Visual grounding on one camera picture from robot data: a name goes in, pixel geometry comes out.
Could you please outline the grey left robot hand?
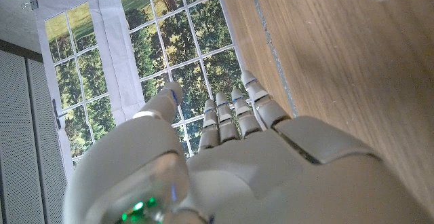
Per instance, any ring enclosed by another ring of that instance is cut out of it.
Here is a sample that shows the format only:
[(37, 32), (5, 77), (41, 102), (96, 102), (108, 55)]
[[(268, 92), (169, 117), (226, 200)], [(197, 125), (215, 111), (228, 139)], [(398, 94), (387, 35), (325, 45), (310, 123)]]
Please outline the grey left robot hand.
[(166, 85), (81, 158), (65, 223), (432, 223), (367, 144), (314, 117), (291, 118), (249, 72), (205, 102), (196, 155), (171, 122)]

